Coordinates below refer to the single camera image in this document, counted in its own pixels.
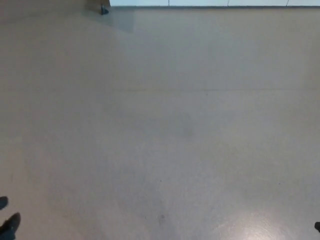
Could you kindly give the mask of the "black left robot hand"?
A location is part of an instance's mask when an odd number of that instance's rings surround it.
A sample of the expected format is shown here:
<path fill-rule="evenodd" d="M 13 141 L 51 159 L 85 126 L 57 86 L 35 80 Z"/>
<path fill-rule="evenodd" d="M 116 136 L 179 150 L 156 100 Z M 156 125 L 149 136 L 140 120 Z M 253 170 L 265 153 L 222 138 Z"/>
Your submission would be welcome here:
<path fill-rule="evenodd" d="M 15 240 L 16 232 L 21 223 L 21 215 L 16 212 L 0 226 L 0 240 Z"/>

